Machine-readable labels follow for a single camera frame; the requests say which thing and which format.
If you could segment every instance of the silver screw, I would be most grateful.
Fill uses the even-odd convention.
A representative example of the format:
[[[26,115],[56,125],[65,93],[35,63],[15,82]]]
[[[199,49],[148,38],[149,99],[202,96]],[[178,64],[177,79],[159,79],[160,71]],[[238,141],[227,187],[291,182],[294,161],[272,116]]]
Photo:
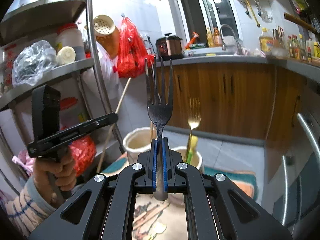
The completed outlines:
[[[226,176],[224,176],[223,174],[219,173],[219,174],[216,175],[216,179],[218,181],[224,181],[226,179]]]
[[[100,182],[100,181],[103,181],[104,180],[104,176],[102,174],[98,174],[94,177],[94,180],[96,182]]]
[[[188,165],[186,163],[178,163],[178,168],[180,170],[184,170],[188,167]]]
[[[135,163],[134,165],[132,165],[132,168],[134,170],[140,170],[140,169],[142,169],[142,164],[141,163]]]

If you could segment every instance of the person's hand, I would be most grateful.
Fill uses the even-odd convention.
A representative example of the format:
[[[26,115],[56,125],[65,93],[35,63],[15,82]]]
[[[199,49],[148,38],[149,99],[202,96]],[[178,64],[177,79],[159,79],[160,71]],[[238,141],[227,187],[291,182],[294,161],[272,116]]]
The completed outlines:
[[[74,169],[74,165],[75,161],[69,151],[62,157],[61,163],[41,158],[36,159],[33,166],[33,180],[39,194],[47,203],[51,204],[53,194],[47,171],[57,177],[56,185],[59,186],[62,191],[68,191],[76,185],[76,170]]]

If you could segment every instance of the striped sleeve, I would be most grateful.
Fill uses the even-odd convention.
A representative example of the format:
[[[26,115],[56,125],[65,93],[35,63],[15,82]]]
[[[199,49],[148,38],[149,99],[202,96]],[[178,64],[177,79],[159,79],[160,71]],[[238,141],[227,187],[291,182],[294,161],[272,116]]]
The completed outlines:
[[[33,177],[29,178],[20,196],[4,207],[11,223],[26,237],[55,211],[36,190]]]

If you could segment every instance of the sleeve cuff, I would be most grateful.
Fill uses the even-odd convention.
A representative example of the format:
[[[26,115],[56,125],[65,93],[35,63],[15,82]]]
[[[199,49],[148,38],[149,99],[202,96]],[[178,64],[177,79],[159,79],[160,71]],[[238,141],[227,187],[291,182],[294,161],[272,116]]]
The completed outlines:
[[[26,183],[27,191],[30,195],[30,198],[41,208],[45,213],[51,215],[56,209],[47,203],[41,195],[38,193],[36,186],[33,182],[33,176],[31,176]]]

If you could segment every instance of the silver fork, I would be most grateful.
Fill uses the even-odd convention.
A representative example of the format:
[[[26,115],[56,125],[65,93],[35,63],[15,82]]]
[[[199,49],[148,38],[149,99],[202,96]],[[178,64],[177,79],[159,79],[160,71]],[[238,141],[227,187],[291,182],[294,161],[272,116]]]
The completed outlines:
[[[151,99],[150,78],[148,73],[147,59],[145,59],[146,68],[146,84],[147,84],[147,107],[150,120],[157,128],[157,155],[156,155],[156,191],[154,197],[157,200],[166,200],[168,193],[164,191],[163,179],[163,156],[162,156],[162,132],[163,128],[170,120],[173,107],[173,84],[172,84],[172,60],[170,60],[170,76],[169,76],[169,95],[168,103],[165,102],[165,84],[164,84],[164,66],[163,57],[161,57],[161,97],[158,94],[156,57],[153,63],[153,102]]]

